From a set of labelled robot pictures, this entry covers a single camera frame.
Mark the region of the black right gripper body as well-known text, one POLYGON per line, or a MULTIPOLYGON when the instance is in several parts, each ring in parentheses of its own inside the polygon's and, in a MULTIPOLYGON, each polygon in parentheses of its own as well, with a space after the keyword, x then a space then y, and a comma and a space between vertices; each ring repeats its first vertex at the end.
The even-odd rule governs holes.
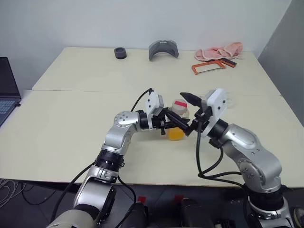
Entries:
POLYGON ((200 99, 198 102, 198 107, 199 109, 194 115, 195 119, 202 125, 206 125, 212 116, 212 109, 210 106, 207 106, 207 101, 203 99, 200 99))

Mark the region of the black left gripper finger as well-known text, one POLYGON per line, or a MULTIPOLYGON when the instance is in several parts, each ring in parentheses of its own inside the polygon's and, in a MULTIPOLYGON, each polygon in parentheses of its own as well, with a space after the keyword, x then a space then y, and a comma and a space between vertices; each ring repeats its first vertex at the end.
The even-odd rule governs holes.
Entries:
POLYGON ((175 113, 167 113, 167 117, 176 126, 188 126, 188 122, 190 121, 189 118, 182 118, 179 115, 176 115, 175 113))
POLYGON ((187 123, 183 123, 183 122, 166 122, 164 125, 165 129, 171 129, 171 128, 179 128, 181 129, 183 132, 186 132, 186 130, 188 129, 188 124, 187 123))

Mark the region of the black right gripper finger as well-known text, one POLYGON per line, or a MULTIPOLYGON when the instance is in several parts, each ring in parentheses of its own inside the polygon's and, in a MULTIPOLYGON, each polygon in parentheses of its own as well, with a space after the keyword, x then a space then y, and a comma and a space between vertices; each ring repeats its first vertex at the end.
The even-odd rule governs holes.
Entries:
POLYGON ((199 108, 202 107, 202 103, 201 103, 202 99, 200 97, 188 92, 181 92, 180 95, 184 98, 184 100, 186 100, 191 105, 199 108))
POLYGON ((185 135, 189 136, 193 131, 197 131, 198 121, 196 119, 192 120, 191 124, 185 130, 185 135))

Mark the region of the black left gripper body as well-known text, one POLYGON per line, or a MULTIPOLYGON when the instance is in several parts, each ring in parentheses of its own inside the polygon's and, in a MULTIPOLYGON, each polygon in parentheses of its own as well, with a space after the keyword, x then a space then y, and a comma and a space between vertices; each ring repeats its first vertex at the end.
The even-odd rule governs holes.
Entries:
POLYGON ((171 121, 166 119, 167 111, 168 108, 163 108, 158 115, 152 117, 152 127, 153 129, 160 129, 161 135, 165 135, 165 130, 171 128, 171 121))

